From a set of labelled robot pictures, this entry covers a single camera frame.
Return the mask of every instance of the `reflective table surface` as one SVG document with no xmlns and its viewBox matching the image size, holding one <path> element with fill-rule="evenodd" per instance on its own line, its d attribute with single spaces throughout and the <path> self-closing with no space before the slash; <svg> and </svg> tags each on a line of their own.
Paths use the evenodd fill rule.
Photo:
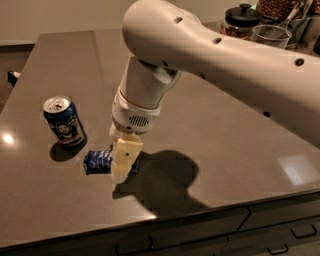
<svg viewBox="0 0 320 256">
<path fill-rule="evenodd" d="M 40 36 L 0 116 L 0 247 L 319 191 L 318 148 L 187 73 L 141 137 L 139 172 L 122 185 L 86 175 L 87 152 L 112 143 L 129 56 L 119 30 Z M 55 95 L 77 107 L 80 152 L 63 151 L 43 117 Z"/>
</svg>

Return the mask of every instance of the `floor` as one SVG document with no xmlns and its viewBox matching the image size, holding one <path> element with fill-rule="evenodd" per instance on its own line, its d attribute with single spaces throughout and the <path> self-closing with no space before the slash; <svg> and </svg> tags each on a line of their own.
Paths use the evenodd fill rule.
<svg viewBox="0 0 320 256">
<path fill-rule="evenodd" d="M 31 53 L 33 45 L 0 46 L 0 113 L 13 89 L 8 82 L 9 70 L 21 72 Z"/>
</svg>

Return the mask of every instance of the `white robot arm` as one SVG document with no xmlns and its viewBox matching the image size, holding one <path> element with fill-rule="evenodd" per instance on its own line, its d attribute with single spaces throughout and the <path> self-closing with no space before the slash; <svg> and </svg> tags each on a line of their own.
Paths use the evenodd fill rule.
<svg viewBox="0 0 320 256">
<path fill-rule="evenodd" d="M 142 147 L 139 134 L 152 129 L 163 96 L 181 71 L 202 77 L 320 145 L 320 58 L 221 35 L 163 0 L 134 3 L 124 17 L 123 36 L 134 56 L 113 103 L 115 182 L 125 180 Z M 119 142 L 124 147 L 115 150 Z M 120 165 L 129 167 L 118 172 Z"/>
</svg>

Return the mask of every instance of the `can lid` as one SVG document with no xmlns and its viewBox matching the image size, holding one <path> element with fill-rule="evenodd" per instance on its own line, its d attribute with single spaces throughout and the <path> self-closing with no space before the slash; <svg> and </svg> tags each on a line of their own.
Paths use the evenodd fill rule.
<svg viewBox="0 0 320 256">
<path fill-rule="evenodd" d="M 54 96 L 43 104 L 43 110 L 48 113 L 60 113 L 66 110 L 71 104 L 71 99 L 67 96 Z"/>
<path fill-rule="evenodd" d="M 226 21 L 234 26 L 253 27 L 259 24 L 261 14 L 251 9 L 250 4 L 240 4 L 240 7 L 228 9 L 226 11 Z"/>
</svg>

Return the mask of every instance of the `drawer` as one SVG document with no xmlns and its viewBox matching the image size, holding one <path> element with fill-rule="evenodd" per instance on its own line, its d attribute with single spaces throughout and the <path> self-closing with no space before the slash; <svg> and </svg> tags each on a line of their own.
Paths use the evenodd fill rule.
<svg viewBox="0 0 320 256">
<path fill-rule="evenodd" d="M 317 256 L 320 255 L 320 239 L 319 241 L 292 246 L 288 252 L 281 254 L 282 256 Z M 272 256 L 269 252 L 259 253 L 252 256 Z"/>
<path fill-rule="evenodd" d="M 92 232 L 0 249 L 1 256 L 116 256 L 116 241 L 125 232 Z"/>
<path fill-rule="evenodd" d="M 251 215 L 241 231 L 320 215 L 320 193 L 256 204 L 249 210 Z"/>
<path fill-rule="evenodd" d="M 235 232 L 248 215 L 247 208 L 234 208 L 161 221 L 130 229 L 131 234 L 119 241 L 117 246 L 120 254 L 129 254 L 148 247 L 164 249 L 214 238 Z M 140 244 L 141 247 L 133 248 L 134 244 Z"/>
<path fill-rule="evenodd" d="M 222 255 L 285 254 L 294 246 L 319 241 L 319 232 L 320 217 L 239 232 L 228 236 Z"/>
<path fill-rule="evenodd" d="M 197 243 L 190 243 L 163 249 L 152 253 L 138 254 L 139 256 L 218 256 L 227 244 L 226 237 L 209 239 Z"/>
</svg>

